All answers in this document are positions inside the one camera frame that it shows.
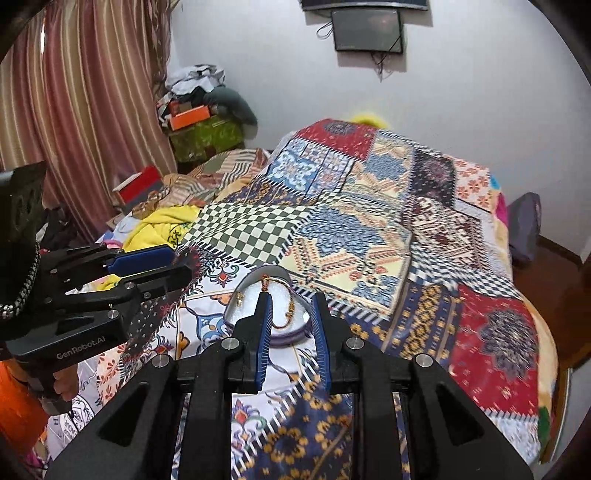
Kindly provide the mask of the left hand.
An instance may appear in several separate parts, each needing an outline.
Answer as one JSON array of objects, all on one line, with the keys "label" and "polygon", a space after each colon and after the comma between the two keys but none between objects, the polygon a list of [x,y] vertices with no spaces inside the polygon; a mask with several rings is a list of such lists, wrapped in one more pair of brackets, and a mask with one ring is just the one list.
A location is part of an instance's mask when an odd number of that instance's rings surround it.
[{"label": "left hand", "polygon": [[76,365],[55,372],[53,377],[53,389],[62,400],[71,401],[78,394],[79,379]]}]

